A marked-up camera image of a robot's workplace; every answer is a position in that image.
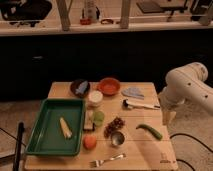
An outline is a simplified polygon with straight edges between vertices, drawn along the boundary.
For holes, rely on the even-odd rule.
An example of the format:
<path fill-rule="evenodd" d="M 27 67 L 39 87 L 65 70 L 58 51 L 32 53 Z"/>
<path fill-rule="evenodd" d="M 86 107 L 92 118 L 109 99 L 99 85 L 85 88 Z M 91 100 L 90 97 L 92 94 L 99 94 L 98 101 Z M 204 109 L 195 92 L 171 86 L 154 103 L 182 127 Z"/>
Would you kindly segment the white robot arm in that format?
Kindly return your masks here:
<path fill-rule="evenodd" d="M 213 115 L 213 88 L 205 84 L 208 70 L 193 62 L 170 70 L 165 77 L 166 86 L 158 94 L 163 124 L 168 125 L 176 116 L 175 109 L 185 100 L 193 101 Z"/>

